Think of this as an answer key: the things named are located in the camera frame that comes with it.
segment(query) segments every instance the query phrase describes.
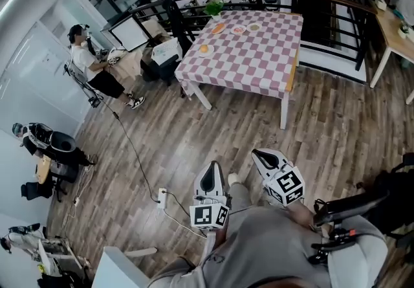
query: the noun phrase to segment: white power outlet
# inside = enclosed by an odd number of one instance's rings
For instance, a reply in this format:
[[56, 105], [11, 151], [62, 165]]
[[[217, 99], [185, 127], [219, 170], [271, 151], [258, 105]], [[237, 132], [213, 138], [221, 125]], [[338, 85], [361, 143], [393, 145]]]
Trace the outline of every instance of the white power outlet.
[[165, 188], [160, 188], [158, 191], [158, 208], [165, 210], [167, 206], [167, 190]]

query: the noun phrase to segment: floor plank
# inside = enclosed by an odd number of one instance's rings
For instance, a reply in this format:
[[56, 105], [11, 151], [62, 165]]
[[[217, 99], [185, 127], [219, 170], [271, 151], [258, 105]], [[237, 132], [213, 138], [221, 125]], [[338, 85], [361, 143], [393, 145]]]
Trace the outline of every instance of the floor plank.
[[[166, 88], [142, 80], [133, 85], [136, 94], [147, 96], [142, 107], [132, 111], [114, 101], [109, 105], [120, 115], [140, 155], [155, 197], [158, 188], [166, 187], [189, 207], [197, 173], [218, 160], [224, 174], [238, 172], [245, 179], [257, 201], [261, 178], [250, 152], [268, 147], [285, 152], [299, 167], [307, 183], [305, 204], [312, 208], [317, 198], [328, 201], [354, 195], [357, 182], [372, 181], [380, 170], [396, 166], [403, 153], [414, 150], [414, 106], [404, 103], [414, 88], [414, 72], [401, 70], [393, 59], [375, 89], [299, 67], [284, 131], [279, 128], [278, 99], [209, 85], [202, 90], [211, 111], [196, 98], [180, 98], [177, 83]], [[75, 252], [89, 258], [93, 268], [108, 245], [121, 250], [158, 248], [159, 253], [135, 260], [148, 276], [179, 254], [197, 263], [202, 241], [158, 212], [135, 153], [108, 108], [101, 105], [91, 113], [78, 142], [87, 153], [97, 154], [99, 164], [75, 218], [69, 217], [65, 224], [77, 184], [66, 186], [69, 195], [62, 203], [53, 202], [50, 233], [67, 236]], [[189, 224], [172, 197], [167, 212]], [[393, 243], [388, 240], [381, 287], [402, 287], [412, 275], [412, 268], [401, 264], [401, 251]]]

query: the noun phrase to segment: black shorts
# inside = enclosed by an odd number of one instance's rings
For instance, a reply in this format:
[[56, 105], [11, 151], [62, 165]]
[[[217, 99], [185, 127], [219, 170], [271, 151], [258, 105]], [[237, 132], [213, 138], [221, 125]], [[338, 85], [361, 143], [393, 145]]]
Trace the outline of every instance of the black shorts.
[[96, 90], [113, 98], [118, 98], [125, 90], [112, 74], [105, 71], [98, 73], [88, 83]]

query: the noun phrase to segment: pink and white checkered tablecloth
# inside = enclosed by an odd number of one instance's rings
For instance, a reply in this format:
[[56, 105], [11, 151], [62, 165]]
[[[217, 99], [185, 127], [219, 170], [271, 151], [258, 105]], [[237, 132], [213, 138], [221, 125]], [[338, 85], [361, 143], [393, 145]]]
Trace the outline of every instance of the pink and white checkered tablecloth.
[[[220, 22], [210, 20], [175, 71], [187, 95], [187, 81], [221, 85], [283, 98], [296, 51], [300, 45], [303, 18], [294, 14], [265, 11], [228, 11]], [[258, 32], [233, 35], [235, 25], [261, 23]], [[225, 23], [217, 35], [212, 30]], [[200, 46], [213, 45], [214, 53], [202, 58]]]

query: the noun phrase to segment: plate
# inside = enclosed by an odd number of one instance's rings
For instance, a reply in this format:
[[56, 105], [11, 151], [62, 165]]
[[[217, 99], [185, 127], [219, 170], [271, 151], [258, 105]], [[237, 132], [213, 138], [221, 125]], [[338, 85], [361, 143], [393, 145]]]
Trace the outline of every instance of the plate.
[[257, 22], [251, 23], [247, 26], [247, 30], [249, 32], [258, 32], [259, 30], [261, 30], [261, 24]]
[[213, 45], [207, 45], [208, 46], [208, 52], [200, 52], [199, 49], [199, 57], [208, 57], [211, 53], [214, 52], [214, 46]]
[[231, 33], [234, 35], [241, 35], [242, 33], [244, 33], [246, 31], [246, 26], [243, 25], [236, 25], [231, 29]]
[[[214, 30], [219, 26], [219, 25], [224, 25], [218, 32], [214, 32]], [[224, 23], [219, 23], [213, 30], [212, 30], [212, 34], [213, 35], [217, 35], [222, 33], [224, 30], [226, 29], [226, 25]]]

